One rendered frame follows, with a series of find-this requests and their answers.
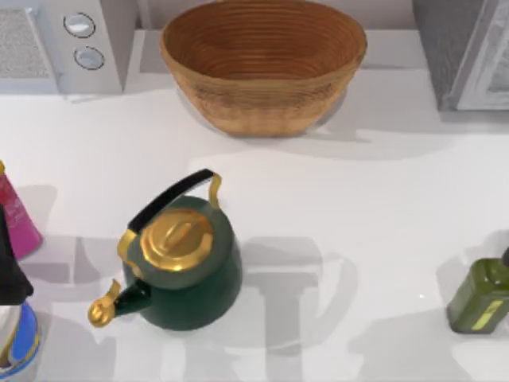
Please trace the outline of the green and gold kettle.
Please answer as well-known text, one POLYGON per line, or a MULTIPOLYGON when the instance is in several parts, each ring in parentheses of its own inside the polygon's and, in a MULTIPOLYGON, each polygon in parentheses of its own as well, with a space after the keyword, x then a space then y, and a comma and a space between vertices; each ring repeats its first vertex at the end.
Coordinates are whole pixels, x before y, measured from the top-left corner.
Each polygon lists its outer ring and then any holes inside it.
POLYGON ((198 170, 128 223, 117 245, 126 287, 114 280, 90 305, 94 327, 139 313, 159 328, 189 331, 232 307, 243 271, 234 229, 218 200, 221 182, 219 174, 198 170))

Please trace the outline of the woven wooden basket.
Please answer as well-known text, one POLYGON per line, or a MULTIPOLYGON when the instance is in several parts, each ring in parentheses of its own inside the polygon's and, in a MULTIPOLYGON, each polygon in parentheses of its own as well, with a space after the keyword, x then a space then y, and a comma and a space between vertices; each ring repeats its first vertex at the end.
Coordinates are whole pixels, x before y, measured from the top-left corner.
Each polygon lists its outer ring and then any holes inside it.
POLYGON ((357 20, 309 0, 215 0, 169 21, 160 53, 179 89, 229 135, 303 133, 340 98, 367 52, 357 20))

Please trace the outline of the microwave knob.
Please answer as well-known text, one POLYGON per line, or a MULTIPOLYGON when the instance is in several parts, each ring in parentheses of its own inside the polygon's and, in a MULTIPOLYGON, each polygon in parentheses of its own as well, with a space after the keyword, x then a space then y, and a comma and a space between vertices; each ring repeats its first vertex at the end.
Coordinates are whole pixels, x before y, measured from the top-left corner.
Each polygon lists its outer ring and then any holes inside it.
POLYGON ((81 68, 89 71, 99 70, 105 64, 104 55, 98 49, 91 46, 76 49, 74 60, 81 68))
POLYGON ((94 20, 84 13, 64 16, 63 25, 65 30, 76 38, 89 38, 95 33, 94 20))

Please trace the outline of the pink bottle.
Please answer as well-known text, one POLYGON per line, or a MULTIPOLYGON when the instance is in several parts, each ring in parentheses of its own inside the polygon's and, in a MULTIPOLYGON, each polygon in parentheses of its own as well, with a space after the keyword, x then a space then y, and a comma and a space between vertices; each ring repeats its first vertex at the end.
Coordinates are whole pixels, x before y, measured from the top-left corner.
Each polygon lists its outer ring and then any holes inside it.
POLYGON ((17 191, 12 186, 1 160, 0 204, 5 210, 14 255, 16 259, 24 259, 41 246, 43 237, 28 214, 17 191))

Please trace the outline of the green bottle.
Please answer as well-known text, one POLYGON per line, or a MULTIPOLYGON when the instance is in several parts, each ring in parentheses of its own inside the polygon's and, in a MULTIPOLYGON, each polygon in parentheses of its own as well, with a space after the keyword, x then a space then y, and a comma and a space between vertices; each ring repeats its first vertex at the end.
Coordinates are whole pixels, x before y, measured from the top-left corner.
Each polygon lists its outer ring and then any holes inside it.
POLYGON ((499 258, 478 259, 446 306, 456 333, 490 334, 509 315, 509 248, 499 258))

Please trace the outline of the pale microwave oven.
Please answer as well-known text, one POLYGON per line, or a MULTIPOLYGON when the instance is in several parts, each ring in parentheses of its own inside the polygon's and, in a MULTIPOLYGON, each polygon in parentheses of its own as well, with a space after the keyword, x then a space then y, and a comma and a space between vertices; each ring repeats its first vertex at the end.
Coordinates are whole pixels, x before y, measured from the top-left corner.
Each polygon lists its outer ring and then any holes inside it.
POLYGON ((0 0, 0 95, 116 95, 129 72, 137 0, 0 0), (84 13, 95 33, 76 38, 64 16, 84 13), (96 71, 74 60, 91 46, 105 57, 96 71))

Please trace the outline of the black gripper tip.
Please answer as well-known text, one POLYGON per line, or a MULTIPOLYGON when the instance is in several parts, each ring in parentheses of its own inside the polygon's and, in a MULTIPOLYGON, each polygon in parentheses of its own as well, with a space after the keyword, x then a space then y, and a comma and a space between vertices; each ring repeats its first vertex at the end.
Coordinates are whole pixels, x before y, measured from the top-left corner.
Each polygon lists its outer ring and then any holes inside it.
POLYGON ((21 305, 33 292, 31 282, 14 256, 6 214, 0 204, 0 306, 21 305))

